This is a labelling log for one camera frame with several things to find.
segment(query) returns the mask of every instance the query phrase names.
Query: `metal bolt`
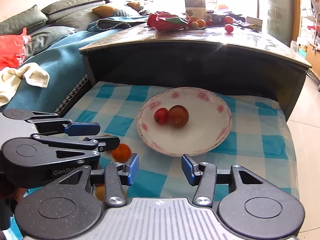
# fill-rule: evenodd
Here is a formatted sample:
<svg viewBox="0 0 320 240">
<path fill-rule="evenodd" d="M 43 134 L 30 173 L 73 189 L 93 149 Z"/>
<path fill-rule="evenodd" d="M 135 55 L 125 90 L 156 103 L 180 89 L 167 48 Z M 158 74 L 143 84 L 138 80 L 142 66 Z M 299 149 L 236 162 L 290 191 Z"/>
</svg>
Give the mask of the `metal bolt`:
<svg viewBox="0 0 320 240">
<path fill-rule="evenodd" d="M 205 206 L 211 202 L 211 199 L 208 197 L 201 196 L 196 198 L 196 202 L 198 205 Z"/>
<path fill-rule="evenodd" d="M 113 205 L 119 205 L 124 202 L 124 199 L 122 197 L 111 197 L 108 199 L 108 202 Z"/>
</svg>

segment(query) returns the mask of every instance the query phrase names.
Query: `beige floor tile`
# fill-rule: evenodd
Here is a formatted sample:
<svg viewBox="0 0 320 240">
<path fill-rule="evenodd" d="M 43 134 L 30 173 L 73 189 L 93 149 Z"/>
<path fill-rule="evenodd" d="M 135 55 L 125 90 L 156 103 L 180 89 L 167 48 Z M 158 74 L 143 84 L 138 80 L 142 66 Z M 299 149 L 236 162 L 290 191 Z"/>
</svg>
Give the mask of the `beige floor tile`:
<svg viewBox="0 0 320 240">
<path fill-rule="evenodd" d="M 298 234 L 299 240 L 319 240 L 320 228 Z"/>
<path fill-rule="evenodd" d="M 304 85 L 317 89 L 319 87 L 319 82 L 316 82 L 314 79 L 312 79 L 309 76 L 307 76 Z"/>
<path fill-rule="evenodd" d="M 318 104 L 314 99 L 314 90 L 308 86 L 302 88 L 289 120 L 320 127 L 320 100 Z"/>
<path fill-rule="evenodd" d="M 320 128 L 293 121 L 287 124 L 297 156 L 300 201 L 306 211 L 300 231 L 308 231 L 320 227 Z"/>
</svg>

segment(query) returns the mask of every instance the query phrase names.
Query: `plate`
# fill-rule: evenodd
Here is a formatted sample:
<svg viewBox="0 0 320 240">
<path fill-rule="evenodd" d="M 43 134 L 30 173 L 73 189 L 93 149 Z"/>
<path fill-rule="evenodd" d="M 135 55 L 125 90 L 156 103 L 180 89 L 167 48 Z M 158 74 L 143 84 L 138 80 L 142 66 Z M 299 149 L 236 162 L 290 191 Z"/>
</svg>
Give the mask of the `plate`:
<svg viewBox="0 0 320 240">
<path fill-rule="evenodd" d="M 189 121 L 182 128 L 159 125 L 153 116 L 157 109 L 184 106 Z M 150 148 L 165 155 L 181 157 L 206 153 L 220 145 L 229 135 L 232 114 L 227 103 L 215 93 L 192 87 L 163 91 L 149 99 L 139 110 L 137 131 Z"/>
</svg>

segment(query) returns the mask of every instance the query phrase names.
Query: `white cloth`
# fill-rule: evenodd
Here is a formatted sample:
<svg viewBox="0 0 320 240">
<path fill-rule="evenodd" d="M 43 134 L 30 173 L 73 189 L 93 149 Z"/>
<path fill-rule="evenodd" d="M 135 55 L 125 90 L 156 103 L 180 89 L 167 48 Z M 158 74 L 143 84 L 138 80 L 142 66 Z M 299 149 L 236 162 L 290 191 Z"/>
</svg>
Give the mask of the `white cloth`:
<svg viewBox="0 0 320 240">
<path fill-rule="evenodd" d="M 19 69 L 5 67 L 0 71 L 0 106 L 10 102 L 23 78 L 31 86 L 46 88 L 50 76 L 35 62 L 27 63 Z"/>
</svg>

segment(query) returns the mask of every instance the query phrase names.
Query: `red plastic bag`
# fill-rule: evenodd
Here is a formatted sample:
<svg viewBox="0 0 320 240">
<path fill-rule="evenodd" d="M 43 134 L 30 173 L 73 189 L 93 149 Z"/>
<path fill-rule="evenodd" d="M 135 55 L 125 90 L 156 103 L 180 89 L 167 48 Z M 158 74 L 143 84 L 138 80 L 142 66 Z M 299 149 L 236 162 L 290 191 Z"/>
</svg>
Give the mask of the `red plastic bag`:
<svg viewBox="0 0 320 240">
<path fill-rule="evenodd" d="M 31 39 L 27 35 L 27 28 L 24 28 L 20 35 L 2 35 L 0 36 L 0 70 L 5 67 L 19 67 L 26 56 L 26 47 Z"/>
<path fill-rule="evenodd" d="M 186 27 L 190 19 L 185 16 L 178 16 L 167 12 L 150 13 L 148 26 L 155 28 L 159 32 L 173 31 Z"/>
</svg>

